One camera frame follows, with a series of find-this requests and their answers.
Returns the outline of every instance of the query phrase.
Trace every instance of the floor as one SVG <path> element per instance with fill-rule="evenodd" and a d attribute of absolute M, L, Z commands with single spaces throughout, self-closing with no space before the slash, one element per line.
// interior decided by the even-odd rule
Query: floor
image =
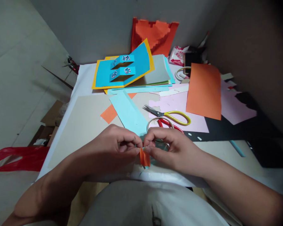
<path fill-rule="evenodd" d="M 71 89 L 41 67 L 66 55 L 29 0 L 0 0 L 0 149 L 27 146 L 54 102 L 69 101 Z M 0 225 L 37 176 L 0 172 Z"/>

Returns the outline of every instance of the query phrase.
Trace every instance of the left hand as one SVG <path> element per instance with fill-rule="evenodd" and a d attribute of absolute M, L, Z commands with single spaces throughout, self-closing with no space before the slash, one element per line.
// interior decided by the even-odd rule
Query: left hand
<path fill-rule="evenodd" d="M 135 160 L 142 140 L 134 132 L 111 124 L 94 140 L 76 151 L 82 172 L 112 173 Z"/>

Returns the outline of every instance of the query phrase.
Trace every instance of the hand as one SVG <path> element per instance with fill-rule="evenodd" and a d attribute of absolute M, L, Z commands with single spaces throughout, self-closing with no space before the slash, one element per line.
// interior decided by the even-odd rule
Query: hand
<path fill-rule="evenodd" d="M 109 125 L 94 140 L 77 150 L 82 172 L 90 174 L 112 173 L 128 165 L 142 147 L 142 140 L 135 133 Z"/>
<path fill-rule="evenodd" d="M 170 145 L 168 151 L 155 147 L 155 139 Z M 154 159 L 181 173 L 202 176 L 207 153 L 176 129 L 152 127 L 144 139 L 144 151 Z"/>

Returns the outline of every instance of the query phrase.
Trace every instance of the pink paper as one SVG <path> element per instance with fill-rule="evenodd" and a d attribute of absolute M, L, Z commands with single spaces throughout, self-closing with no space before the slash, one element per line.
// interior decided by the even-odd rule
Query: pink paper
<path fill-rule="evenodd" d="M 184 131 L 192 131 L 192 132 L 209 132 L 207 123 L 205 122 L 205 118 L 200 115 L 195 115 L 192 113 L 186 112 L 186 100 L 187 100 L 188 92 L 178 93 L 171 96 L 161 97 L 160 101 L 149 100 L 150 107 L 160 107 L 160 112 L 168 112 L 172 110 L 178 110 L 186 113 L 190 119 L 191 124 L 188 126 L 182 126 L 178 123 L 170 120 L 174 125 L 178 126 Z M 149 113 L 149 118 L 155 118 L 156 116 L 152 113 Z M 174 114 L 174 117 L 179 119 L 182 122 L 186 122 L 186 119 L 178 114 Z"/>
<path fill-rule="evenodd" d="M 240 92 L 228 91 L 228 84 L 221 81 L 221 114 L 233 125 L 257 116 L 257 111 L 250 109 L 235 96 Z"/>

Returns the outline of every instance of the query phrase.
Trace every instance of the cardboard box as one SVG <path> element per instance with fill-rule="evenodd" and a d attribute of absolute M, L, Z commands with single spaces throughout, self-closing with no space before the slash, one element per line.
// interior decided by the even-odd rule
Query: cardboard box
<path fill-rule="evenodd" d="M 51 144 L 52 144 L 52 142 L 53 142 L 53 139 L 54 139 L 54 137 L 56 136 L 56 133 L 57 133 L 57 131 L 58 131 L 58 128 L 59 128 L 58 126 L 56 126 L 56 127 L 54 128 L 53 134 L 50 136 L 49 142 L 48 142 L 48 144 L 47 144 L 48 147 L 51 146 Z"/>
<path fill-rule="evenodd" d="M 38 139 L 50 139 L 50 135 L 53 133 L 55 127 L 53 126 L 40 126 L 37 133 L 34 135 L 33 139 L 29 143 L 28 146 L 42 146 L 42 145 L 34 145 L 34 143 Z"/>
<path fill-rule="evenodd" d="M 45 123 L 45 126 L 59 126 L 62 120 L 59 110 L 63 104 L 63 102 L 57 100 L 42 118 L 41 122 Z"/>

